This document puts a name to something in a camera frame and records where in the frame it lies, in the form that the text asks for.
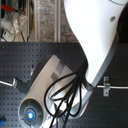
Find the blue eye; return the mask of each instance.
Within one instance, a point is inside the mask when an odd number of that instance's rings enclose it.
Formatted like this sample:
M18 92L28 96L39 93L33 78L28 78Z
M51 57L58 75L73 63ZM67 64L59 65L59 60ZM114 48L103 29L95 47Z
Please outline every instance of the blue eye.
M32 119L32 118L33 118L33 113L30 112L30 113L28 114L28 118L29 118L29 119Z

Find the wire bundle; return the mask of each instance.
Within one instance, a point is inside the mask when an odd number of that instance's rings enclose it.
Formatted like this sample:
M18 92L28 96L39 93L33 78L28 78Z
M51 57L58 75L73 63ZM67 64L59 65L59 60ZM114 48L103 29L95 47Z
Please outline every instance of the wire bundle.
M44 105L45 105L45 108L48 112L49 115L51 115L53 117L52 119L52 122L51 122L51 125L50 125L50 128L52 127L53 123L54 123L54 120L55 118L60 118L64 115L66 115L66 118L65 118L65 121L64 121L64 125L63 125L63 128L66 127L66 123L68 121L68 117L69 116L72 116L72 117L76 117L80 110L81 110L81 106L82 106L82 93L81 93L81 88L82 88L82 84L84 84L85 88L87 90L92 90L93 87L90 86L89 83L87 83L87 81L85 80L85 72L87 70L87 67L88 67L88 63L87 63L87 60L84 61L83 65L74 73L71 73L71 74L68 74L66 76L63 76L61 78L59 78L58 80L56 80L55 82L53 82L49 87L48 89L46 90L46 93L44 95ZM64 87L62 87L61 89L59 89L58 91L56 91L51 97L50 99L55 102L55 101L60 101L60 104L57 106L56 108L56 112L55 114L53 115L49 110L48 110L48 107L47 107L47 104L46 104L46 96L48 94L48 92L50 91L50 89L56 84L58 83L59 81L67 78L67 77L71 77L71 76L74 76L75 75L75 78L73 80L71 80L68 84L66 84ZM58 99L54 99L54 97L56 95L58 95L59 93L61 93L62 91L64 91L65 89L67 89L68 87L70 87L70 89L68 90L68 92L65 94L64 97L62 98L58 98ZM76 111L75 114L72 114L71 113L71 109L72 109L72 105L73 105L73 102L74 102L74 99L75 99L75 96L76 96L76 93L77 93L77 90L79 89L79 107L78 107L78 110ZM66 103L66 109L63 111L63 112L60 112L60 107L63 103Z

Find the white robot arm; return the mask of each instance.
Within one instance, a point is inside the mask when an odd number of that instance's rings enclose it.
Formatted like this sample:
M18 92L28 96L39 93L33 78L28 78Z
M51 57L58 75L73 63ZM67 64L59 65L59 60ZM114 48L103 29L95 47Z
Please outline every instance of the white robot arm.
M93 87L97 86L114 55L118 42L117 25L127 2L128 0L64 0L70 27L87 57L88 68L84 74L85 79ZM60 81L52 88L52 83L58 78L72 73L72 71L61 64L56 56L52 56L47 63L42 64L42 67L28 94L19 106L19 120L25 128L37 128L45 125L49 115L47 109L50 110L53 104L50 96L64 87L65 84L70 83L75 77L71 76ZM69 89L66 88L59 96L65 96ZM83 101L80 113L76 118L83 114L92 94L92 91L88 91L86 88L81 88L81 91ZM73 103L71 109L72 113L75 113L78 109L79 93L80 91L77 91L76 102Z

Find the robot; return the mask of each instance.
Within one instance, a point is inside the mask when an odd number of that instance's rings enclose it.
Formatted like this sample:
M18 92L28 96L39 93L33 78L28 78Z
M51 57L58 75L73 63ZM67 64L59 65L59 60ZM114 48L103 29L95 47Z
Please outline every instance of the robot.
M118 21L127 2L64 0L68 22L86 59L75 73L55 55L42 60L18 109L24 128L51 128L54 119L62 115L66 115L65 127L68 119L79 118L84 113L93 90L115 53L119 39Z

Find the metal bracket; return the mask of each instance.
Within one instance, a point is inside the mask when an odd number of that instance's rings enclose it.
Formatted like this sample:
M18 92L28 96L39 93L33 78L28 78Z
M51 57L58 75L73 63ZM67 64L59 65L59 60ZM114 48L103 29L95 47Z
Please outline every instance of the metal bracket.
M109 77L105 76L103 80L103 85L105 86L103 88L103 96L104 97L109 97L109 90L110 90L110 83L109 83Z

